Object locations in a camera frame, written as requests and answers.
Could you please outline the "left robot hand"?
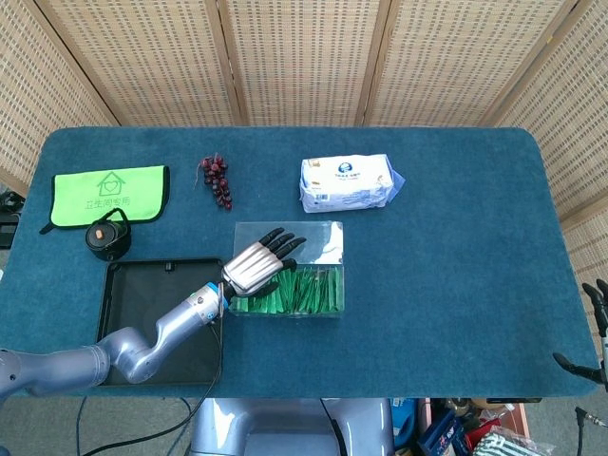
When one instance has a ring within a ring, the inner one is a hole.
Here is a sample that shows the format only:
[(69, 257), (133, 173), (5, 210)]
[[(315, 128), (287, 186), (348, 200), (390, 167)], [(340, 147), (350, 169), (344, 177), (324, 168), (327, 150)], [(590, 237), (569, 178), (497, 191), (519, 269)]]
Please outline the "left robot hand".
[(253, 242), (223, 266), (223, 295), (230, 300), (272, 293), (276, 286), (270, 281), (283, 271), (295, 270), (297, 263), (290, 254), (305, 242), (282, 227)]

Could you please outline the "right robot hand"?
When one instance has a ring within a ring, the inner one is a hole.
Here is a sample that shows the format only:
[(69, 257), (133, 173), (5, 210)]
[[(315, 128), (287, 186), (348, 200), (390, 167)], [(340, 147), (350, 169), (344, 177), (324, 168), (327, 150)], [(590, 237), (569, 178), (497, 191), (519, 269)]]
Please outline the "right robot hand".
[(607, 388), (607, 283), (598, 278), (595, 286), (583, 283), (582, 288), (589, 296), (594, 308), (603, 356), (600, 367), (594, 369), (575, 365), (558, 352), (553, 353), (553, 358), (563, 370)]

